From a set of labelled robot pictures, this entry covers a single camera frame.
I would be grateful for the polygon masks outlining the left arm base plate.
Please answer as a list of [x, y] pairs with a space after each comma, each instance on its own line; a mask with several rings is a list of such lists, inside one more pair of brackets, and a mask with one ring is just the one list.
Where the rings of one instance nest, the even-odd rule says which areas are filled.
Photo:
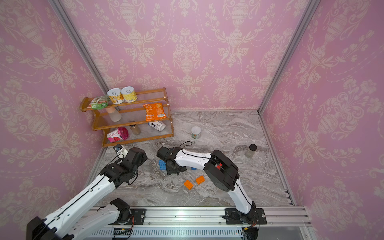
[[143, 225], [146, 217], [146, 209], [129, 209], [120, 212], [117, 223], [120, 225]]

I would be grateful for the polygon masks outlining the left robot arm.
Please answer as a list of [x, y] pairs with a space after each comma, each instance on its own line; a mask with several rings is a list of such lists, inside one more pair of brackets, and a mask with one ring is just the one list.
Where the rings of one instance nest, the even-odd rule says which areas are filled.
[[138, 177], [138, 168], [148, 159], [140, 148], [126, 150], [116, 145], [114, 149], [117, 156], [84, 190], [45, 218], [35, 217], [27, 224], [27, 240], [84, 240], [109, 224], [135, 224], [130, 205], [121, 199], [84, 216], [121, 184], [132, 184]]

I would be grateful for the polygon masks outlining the orange lego brick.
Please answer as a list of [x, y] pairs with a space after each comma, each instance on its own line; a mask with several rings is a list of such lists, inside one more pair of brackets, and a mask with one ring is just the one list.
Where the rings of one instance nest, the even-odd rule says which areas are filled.
[[204, 178], [204, 176], [200, 176], [200, 177], [198, 177], [198, 178], [196, 178], [196, 183], [198, 184], [198, 185], [200, 185], [200, 184], [202, 184], [203, 182], [205, 182], [205, 178]]
[[186, 180], [186, 181], [184, 182], [184, 186], [185, 186], [189, 191], [194, 187], [194, 185], [193, 185], [189, 180]]

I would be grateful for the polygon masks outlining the orange lego brick front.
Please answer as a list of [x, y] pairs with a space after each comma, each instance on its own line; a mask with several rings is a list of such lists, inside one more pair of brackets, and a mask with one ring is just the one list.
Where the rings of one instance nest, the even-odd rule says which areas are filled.
[[189, 191], [194, 187], [194, 185], [193, 185], [189, 180], [186, 180], [186, 181], [184, 182], [184, 186], [185, 186]]

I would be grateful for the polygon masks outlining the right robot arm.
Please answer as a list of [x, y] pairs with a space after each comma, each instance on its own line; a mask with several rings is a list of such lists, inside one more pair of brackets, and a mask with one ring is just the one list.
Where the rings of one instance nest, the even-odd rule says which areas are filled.
[[165, 162], [169, 176], [178, 175], [186, 171], [187, 167], [203, 170], [217, 188], [229, 194], [241, 222], [252, 226], [258, 223], [260, 217], [256, 212], [256, 204], [242, 186], [239, 168], [221, 151], [203, 154], [181, 147], [161, 147], [157, 157]]

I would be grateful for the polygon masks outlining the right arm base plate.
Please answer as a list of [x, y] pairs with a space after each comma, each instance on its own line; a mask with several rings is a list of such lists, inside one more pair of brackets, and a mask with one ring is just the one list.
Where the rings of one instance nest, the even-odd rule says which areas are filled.
[[267, 219], [264, 209], [251, 209], [248, 214], [239, 212], [236, 208], [225, 209], [222, 216], [226, 220], [227, 225], [266, 225]]

